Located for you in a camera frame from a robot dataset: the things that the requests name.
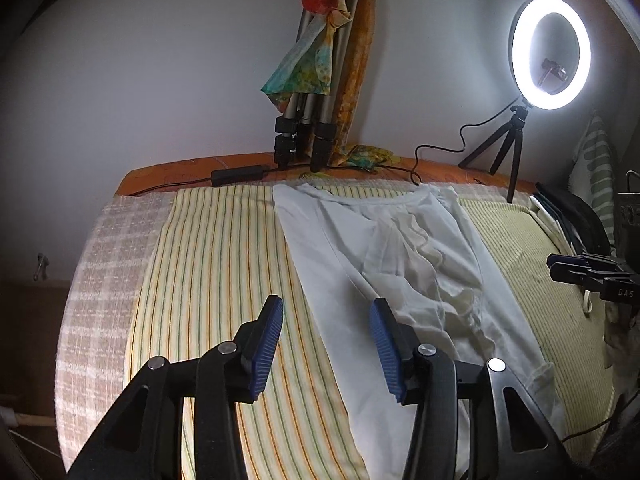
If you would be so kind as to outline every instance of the white garment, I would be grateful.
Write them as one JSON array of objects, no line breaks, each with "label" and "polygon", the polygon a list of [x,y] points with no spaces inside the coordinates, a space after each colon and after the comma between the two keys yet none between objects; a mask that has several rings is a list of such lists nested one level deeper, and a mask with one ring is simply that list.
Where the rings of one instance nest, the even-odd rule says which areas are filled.
[{"label": "white garment", "polygon": [[[415,407],[388,392],[369,333],[369,306],[386,298],[398,322],[451,358],[502,358],[556,431],[564,414],[553,365],[452,188],[396,198],[340,198],[308,184],[275,186],[276,212],[372,480],[401,478]],[[468,467],[463,403],[456,473]]]}]

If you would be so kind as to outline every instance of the yellow striped cloth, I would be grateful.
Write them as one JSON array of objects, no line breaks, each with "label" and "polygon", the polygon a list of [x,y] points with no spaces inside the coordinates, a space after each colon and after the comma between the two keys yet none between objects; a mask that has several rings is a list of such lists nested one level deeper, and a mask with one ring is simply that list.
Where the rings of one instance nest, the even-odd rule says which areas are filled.
[{"label": "yellow striped cloth", "polygon": [[[324,186],[340,196],[393,190]],[[146,270],[125,358],[125,384],[152,356],[199,357],[255,319],[269,294],[285,319],[265,392],[239,405],[249,478],[368,478],[322,340],[277,221],[271,187],[180,190]],[[182,476],[194,478],[193,402],[184,405]]]},{"label": "yellow striped cloth", "polygon": [[[587,318],[578,287],[551,280],[546,258],[558,250],[526,207],[463,198],[460,203],[509,283],[543,355],[556,365],[568,432],[607,418],[614,397],[610,370],[604,369],[603,304],[595,303]],[[569,440],[572,458],[590,460],[601,435],[594,431]]]}]

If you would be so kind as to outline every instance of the dark floor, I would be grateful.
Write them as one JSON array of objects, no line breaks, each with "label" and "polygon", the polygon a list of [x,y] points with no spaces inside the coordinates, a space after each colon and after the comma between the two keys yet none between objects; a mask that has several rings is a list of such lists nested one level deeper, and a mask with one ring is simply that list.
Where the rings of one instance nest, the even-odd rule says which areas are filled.
[{"label": "dark floor", "polygon": [[[15,402],[2,402],[16,412],[54,416],[56,348],[68,292],[68,288],[0,285],[0,395],[18,396]],[[16,431],[60,453],[55,428],[21,426]],[[20,438],[15,441],[42,480],[64,478],[60,458]]]}]

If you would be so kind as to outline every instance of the ring light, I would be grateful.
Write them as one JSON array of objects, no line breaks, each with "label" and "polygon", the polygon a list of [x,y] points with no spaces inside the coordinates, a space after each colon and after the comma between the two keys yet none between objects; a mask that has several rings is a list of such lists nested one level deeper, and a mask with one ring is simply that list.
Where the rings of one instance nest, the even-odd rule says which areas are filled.
[{"label": "ring light", "polygon": [[[560,14],[574,28],[578,38],[578,68],[567,88],[558,94],[548,94],[539,88],[531,77],[530,51],[533,34],[542,18],[549,14]],[[511,44],[511,66],[516,84],[524,98],[532,105],[546,110],[566,106],[580,93],[591,67],[591,45],[587,29],[580,16],[562,0],[533,0],[517,18]]]}]

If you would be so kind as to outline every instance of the white wall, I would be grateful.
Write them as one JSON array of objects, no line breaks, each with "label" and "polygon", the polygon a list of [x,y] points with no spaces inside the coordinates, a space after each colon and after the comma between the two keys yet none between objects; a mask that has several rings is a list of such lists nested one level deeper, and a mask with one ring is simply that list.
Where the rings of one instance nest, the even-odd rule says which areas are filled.
[{"label": "white wall", "polygon": [[[567,1],[588,27],[616,27],[597,0]],[[101,206],[133,168],[271,151],[276,111],[258,90],[292,45],[298,2],[54,4],[0,66],[0,276],[28,279],[43,251],[50,275],[70,279]],[[420,142],[457,146],[460,124],[484,120],[517,94],[507,34],[523,2],[378,0],[355,137],[400,155]],[[585,91],[527,121],[524,178],[562,171],[594,105],[627,128],[618,120],[633,87],[624,57],[591,36]],[[626,56],[624,40],[614,47]],[[469,143],[497,125],[469,134]]]}]

